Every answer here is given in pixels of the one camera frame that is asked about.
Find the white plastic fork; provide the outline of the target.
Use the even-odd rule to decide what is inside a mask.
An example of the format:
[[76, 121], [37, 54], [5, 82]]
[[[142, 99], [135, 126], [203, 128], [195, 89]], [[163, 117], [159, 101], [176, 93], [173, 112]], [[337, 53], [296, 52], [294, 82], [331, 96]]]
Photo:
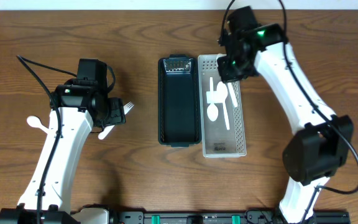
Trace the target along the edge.
[[[126, 105], [124, 105], [123, 109], [124, 109], [124, 114], [128, 114], [128, 112], [130, 112], [130, 110], [134, 107], [134, 104], [132, 102], [127, 103]], [[103, 140], [106, 138], [106, 136], [111, 132], [111, 130], [114, 128], [114, 125], [111, 126], [107, 126], [106, 128], [104, 128], [104, 130], [98, 134], [98, 139], [99, 140]]]

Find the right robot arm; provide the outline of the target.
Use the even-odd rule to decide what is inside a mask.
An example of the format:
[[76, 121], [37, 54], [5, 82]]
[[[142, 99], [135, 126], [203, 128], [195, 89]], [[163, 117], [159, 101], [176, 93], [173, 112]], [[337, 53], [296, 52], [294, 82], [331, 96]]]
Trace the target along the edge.
[[225, 13], [217, 59], [224, 83], [261, 76], [283, 108], [293, 133], [282, 154], [289, 175], [278, 212], [283, 223], [314, 222], [313, 207], [328, 180], [346, 163], [353, 123], [319, 97], [298, 64], [286, 28], [262, 25], [249, 6]]

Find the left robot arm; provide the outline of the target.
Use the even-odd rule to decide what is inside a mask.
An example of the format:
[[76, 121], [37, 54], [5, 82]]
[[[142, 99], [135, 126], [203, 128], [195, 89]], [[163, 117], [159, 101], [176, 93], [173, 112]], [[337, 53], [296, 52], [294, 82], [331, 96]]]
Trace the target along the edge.
[[90, 205], [71, 212], [71, 190], [82, 148], [93, 128], [107, 133], [124, 124], [120, 98], [110, 98], [115, 83], [108, 81], [112, 68], [91, 58], [82, 58], [78, 71], [54, 91], [50, 99], [49, 126], [37, 126], [46, 134], [37, 167], [16, 208], [3, 208], [0, 223], [114, 223], [107, 207]]

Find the white label sticker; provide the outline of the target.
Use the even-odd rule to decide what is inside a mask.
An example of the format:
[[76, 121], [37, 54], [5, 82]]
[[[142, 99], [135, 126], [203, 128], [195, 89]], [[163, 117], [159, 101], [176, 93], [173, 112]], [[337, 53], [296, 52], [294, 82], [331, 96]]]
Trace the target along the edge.
[[213, 91], [213, 93], [211, 93], [210, 91], [207, 91], [206, 92], [206, 103], [207, 104], [221, 103], [219, 93], [217, 91]]

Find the black plastic basket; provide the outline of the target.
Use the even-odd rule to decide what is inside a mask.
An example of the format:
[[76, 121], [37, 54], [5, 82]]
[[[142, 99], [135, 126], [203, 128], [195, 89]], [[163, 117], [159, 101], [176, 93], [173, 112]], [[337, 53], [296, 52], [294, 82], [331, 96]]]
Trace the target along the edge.
[[158, 141], [171, 147], [199, 144], [200, 88], [197, 59], [171, 54], [158, 61]]

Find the short white spoon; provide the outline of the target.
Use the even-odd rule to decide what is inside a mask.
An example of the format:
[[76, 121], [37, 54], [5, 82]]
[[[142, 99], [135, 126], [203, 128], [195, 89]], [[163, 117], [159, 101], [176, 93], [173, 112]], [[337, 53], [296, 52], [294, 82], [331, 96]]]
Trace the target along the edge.
[[30, 127], [38, 128], [43, 132], [45, 132], [46, 134], [50, 133], [50, 130], [42, 124], [40, 118], [38, 118], [37, 116], [28, 116], [26, 121]]

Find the black mounting rail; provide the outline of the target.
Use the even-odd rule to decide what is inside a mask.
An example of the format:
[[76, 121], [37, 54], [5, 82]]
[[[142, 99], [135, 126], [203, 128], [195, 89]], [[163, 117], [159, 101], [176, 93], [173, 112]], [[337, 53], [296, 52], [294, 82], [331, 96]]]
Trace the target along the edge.
[[249, 209], [243, 212], [146, 212], [119, 211], [104, 205], [88, 205], [71, 216], [79, 223], [119, 224], [263, 224], [286, 223], [276, 210]]

